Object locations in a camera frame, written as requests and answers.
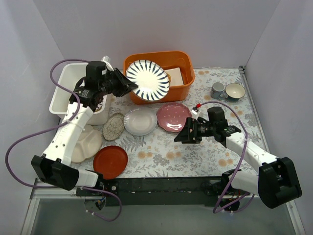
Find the cup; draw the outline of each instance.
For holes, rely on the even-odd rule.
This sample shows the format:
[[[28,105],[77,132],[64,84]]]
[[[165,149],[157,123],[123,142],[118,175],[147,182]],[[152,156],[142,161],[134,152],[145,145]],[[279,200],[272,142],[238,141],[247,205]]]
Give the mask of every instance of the cup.
[[[215,82],[211,88],[211,97],[217,99],[224,93],[225,86],[221,82]]]

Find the gray floor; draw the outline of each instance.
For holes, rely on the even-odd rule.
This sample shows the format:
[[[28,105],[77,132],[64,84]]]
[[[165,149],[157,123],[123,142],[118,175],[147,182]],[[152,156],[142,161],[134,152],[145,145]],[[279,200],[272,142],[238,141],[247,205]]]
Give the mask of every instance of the gray floor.
[[[104,208],[114,216],[117,208]],[[286,205],[273,210],[259,198],[243,212],[213,214],[204,206],[125,206],[117,221],[108,223],[85,212],[82,199],[41,199],[33,235],[208,235],[295,234]]]

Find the white wall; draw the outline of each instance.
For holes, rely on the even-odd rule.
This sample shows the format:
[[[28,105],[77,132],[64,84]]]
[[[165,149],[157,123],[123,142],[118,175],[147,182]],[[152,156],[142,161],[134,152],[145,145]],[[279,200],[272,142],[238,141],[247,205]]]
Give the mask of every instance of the white wall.
[[[62,55],[123,68],[130,54],[183,50],[196,68],[245,65],[279,0],[34,0]]]
[[[303,195],[296,200],[312,234],[313,1],[282,0],[248,64],[247,78],[270,150],[293,160]]]
[[[31,188],[11,177],[4,155],[18,138],[57,124],[48,110],[54,91],[49,70],[63,57],[31,0],[0,0],[0,32],[0,234],[17,235]],[[26,182],[34,182],[31,159],[42,153],[52,135],[27,140],[13,149],[9,161]]]

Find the metal base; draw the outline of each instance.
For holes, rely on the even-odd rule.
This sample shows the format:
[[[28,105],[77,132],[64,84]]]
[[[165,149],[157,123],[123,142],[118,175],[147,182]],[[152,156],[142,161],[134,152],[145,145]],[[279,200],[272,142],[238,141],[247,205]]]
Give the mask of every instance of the metal base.
[[[223,188],[221,177],[119,178],[105,180],[104,190],[115,193],[123,205],[205,205],[212,207]],[[78,188],[76,196],[99,196]],[[106,206],[118,206],[108,196]]]

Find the dish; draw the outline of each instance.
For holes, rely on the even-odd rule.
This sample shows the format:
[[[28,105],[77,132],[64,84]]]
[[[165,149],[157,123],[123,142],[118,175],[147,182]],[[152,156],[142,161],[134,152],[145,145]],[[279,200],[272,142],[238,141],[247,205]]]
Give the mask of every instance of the dish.
[[[227,94],[227,99],[231,101],[238,101],[246,94],[244,87],[238,83],[228,84],[225,88],[225,92]]]
[[[180,132],[186,123],[186,118],[191,117],[191,112],[185,105],[172,102],[164,104],[156,115],[158,124],[164,130]]]
[[[124,131],[124,115],[121,113],[113,114],[103,125],[103,137],[107,141],[117,139]]]
[[[93,169],[103,175],[105,180],[111,180],[123,173],[128,162],[128,156],[119,146],[107,146],[96,154]]]
[[[84,131],[80,134],[72,154],[72,163],[81,163],[92,158],[100,149],[102,138],[99,131],[90,125],[85,125]]]
[[[165,97],[170,89],[169,78],[153,61],[137,60],[126,71],[126,77],[138,85],[133,92],[143,100],[156,101]]]
[[[135,136],[144,136],[152,132],[156,125],[157,116],[153,110],[148,108],[132,109],[124,117],[125,129]]]

